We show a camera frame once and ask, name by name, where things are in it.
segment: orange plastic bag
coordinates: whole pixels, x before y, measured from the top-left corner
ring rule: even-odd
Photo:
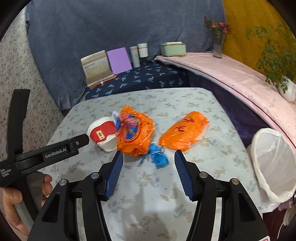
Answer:
[[[150,117],[126,105],[116,122],[117,149],[132,156],[147,154],[154,129]]]
[[[192,111],[160,137],[159,145],[186,151],[204,137],[209,123],[202,113]]]

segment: purple notebook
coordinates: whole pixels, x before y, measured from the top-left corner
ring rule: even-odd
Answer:
[[[113,49],[107,52],[109,63],[113,74],[132,69],[128,53],[125,48]]]

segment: bottle cap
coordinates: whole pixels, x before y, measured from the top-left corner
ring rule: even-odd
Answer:
[[[146,48],[146,47],[148,47],[147,43],[138,44],[138,48]]]

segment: potted plant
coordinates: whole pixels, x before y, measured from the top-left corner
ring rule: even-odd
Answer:
[[[222,58],[222,42],[224,35],[228,33],[231,27],[227,23],[214,21],[205,17],[206,26],[212,30],[214,35],[214,50],[213,56],[215,58]]]
[[[283,44],[272,39],[273,33],[280,34],[284,40],[281,42]],[[262,57],[257,62],[257,67],[262,69],[266,75],[266,82],[277,87],[287,101],[294,101],[296,99],[296,40],[294,36],[287,34],[281,23],[275,28],[259,26],[247,29],[247,38],[249,39],[251,35],[266,41]]]

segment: pink tablecloth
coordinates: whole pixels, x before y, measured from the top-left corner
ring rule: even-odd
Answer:
[[[287,102],[274,86],[265,82],[264,75],[226,55],[222,59],[214,58],[212,53],[157,56],[156,60],[209,77],[282,133],[296,152],[296,103]]]

